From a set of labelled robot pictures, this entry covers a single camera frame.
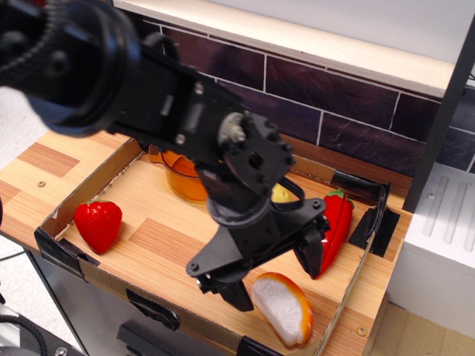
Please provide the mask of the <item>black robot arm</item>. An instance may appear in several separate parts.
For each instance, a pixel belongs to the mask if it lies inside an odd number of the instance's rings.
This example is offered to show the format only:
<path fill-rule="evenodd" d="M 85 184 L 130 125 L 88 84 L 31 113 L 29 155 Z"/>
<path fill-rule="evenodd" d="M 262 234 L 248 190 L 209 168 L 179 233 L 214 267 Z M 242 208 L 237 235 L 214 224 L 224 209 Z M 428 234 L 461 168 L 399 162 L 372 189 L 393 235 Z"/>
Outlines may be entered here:
<path fill-rule="evenodd" d="M 195 164 L 219 225 L 186 268 L 203 292 L 250 311 L 243 278 L 288 250 L 320 274 L 325 204 L 287 179 L 291 146 L 239 96 L 183 65 L 168 37 L 140 39 L 101 1 L 3 1 L 1 84 L 59 134 L 124 134 Z"/>

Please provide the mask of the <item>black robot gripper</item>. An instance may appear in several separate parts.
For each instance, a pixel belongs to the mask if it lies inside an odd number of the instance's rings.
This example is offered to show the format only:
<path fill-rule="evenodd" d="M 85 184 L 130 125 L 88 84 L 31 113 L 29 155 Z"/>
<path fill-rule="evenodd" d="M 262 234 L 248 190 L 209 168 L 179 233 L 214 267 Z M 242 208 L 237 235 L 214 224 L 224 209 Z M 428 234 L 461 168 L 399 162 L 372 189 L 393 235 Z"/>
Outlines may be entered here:
<path fill-rule="evenodd" d="M 293 250 L 306 273 L 316 279 L 322 269 L 322 237 L 329 229 L 321 198 L 303 200 L 291 211 L 268 203 L 247 224 L 220 226 L 211 241 L 190 261 L 186 272 L 203 292 L 220 293 L 240 312 L 254 310 L 243 279 L 254 268 Z"/>

